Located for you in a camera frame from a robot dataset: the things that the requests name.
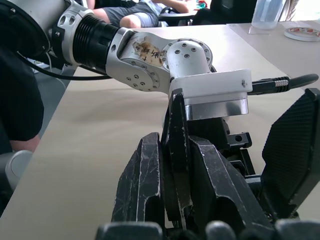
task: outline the table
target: table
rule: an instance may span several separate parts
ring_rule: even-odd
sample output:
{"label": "table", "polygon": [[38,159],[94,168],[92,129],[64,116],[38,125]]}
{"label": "table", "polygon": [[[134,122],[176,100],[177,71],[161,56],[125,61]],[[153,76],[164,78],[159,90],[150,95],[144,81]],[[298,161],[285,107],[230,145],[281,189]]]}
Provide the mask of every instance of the table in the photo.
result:
{"label": "table", "polygon": [[[204,41],[218,71],[249,68],[254,80],[284,75],[226,25],[141,31]],[[232,132],[250,132],[257,172],[271,124],[302,94],[295,89],[250,97],[250,114],[229,119]],[[0,219],[1,239],[93,240],[97,227],[111,219],[118,179],[140,138],[162,131],[167,103],[163,93],[115,80],[71,82]]]}
{"label": "table", "polygon": [[[275,29],[267,31],[269,34],[248,34],[251,23],[228,26],[289,77],[311,73],[320,76],[320,41],[297,41],[284,35],[285,29],[293,27],[320,30],[319,20],[279,22]],[[320,81],[307,87],[320,89]]]}

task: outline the plastic bottle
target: plastic bottle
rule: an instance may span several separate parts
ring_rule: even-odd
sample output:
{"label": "plastic bottle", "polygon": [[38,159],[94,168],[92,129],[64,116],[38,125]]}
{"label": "plastic bottle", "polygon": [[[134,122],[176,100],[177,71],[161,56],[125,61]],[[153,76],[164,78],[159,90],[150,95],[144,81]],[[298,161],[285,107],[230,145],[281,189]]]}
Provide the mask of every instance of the plastic bottle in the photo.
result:
{"label": "plastic bottle", "polygon": [[252,26],[269,30],[277,26],[286,0],[257,0],[252,18]]}

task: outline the black chair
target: black chair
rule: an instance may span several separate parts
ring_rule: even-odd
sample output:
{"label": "black chair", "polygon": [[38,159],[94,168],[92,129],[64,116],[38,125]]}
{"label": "black chair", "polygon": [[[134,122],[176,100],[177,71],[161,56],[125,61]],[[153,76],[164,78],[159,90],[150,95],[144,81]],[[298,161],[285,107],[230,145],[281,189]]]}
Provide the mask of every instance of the black chair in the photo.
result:
{"label": "black chair", "polygon": [[179,13],[171,7],[165,7],[158,16],[158,20],[166,22],[169,27],[189,26],[195,14],[195,12]]}
{"label": "black chair", "polygon": [[257,0],[212,0],[210,9],[200,9],[192,25],[251,23]]}

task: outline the person's knee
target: person's knee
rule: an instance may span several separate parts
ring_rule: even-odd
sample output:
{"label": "person's knee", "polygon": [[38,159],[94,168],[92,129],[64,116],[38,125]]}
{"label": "person's knee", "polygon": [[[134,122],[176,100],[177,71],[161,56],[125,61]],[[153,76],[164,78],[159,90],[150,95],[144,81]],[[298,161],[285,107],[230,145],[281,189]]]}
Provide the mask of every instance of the person's knee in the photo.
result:
{"label": "person's knee", "polygon": [[120,27],[127,29],[141,28],[141,21],[136,15],[125,16],[120,21]]}
{"label": "person's knee", "polygon": [[102,8],[93,9],[93,13],[96,17],[104,20],[107,24],[110,23],[109,17],[104,9]]}

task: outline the person's leg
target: person's leg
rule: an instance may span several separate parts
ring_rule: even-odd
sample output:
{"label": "person's leg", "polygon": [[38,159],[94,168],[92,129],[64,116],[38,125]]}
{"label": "person's leg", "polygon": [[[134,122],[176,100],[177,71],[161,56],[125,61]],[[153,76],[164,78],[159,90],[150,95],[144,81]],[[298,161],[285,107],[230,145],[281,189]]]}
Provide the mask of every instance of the person's leg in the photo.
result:
{"label": "person's leg", "polygon": [[33,71],[0,47],[0,118],[14,151],[34,152],[44,105]]}
{"label": "person's leg", "polygon": [[120,27],[127,29],[139,29],[141,28],[141,21],[137,15],[125,16],[120,21]]}
{"label": "person's leg", "polygon": [[104,7],[93,10],[96,17],[104,20],[108,24],[120,27],[120,20],[130,15],[130,8],[125,7]]}
{"label": "person's leg", "polygon": [[123,17],[120,27],[124,28],[154,28],[159,26],[158,16],[149,8],[148,5],[138,3],[131,7],[132,14]]}
{"label": "person's leg", "polygon": [[93,13],[96,17],[104,20],[107,24],[110,23],[110,19],[103,8],[93,9]]}

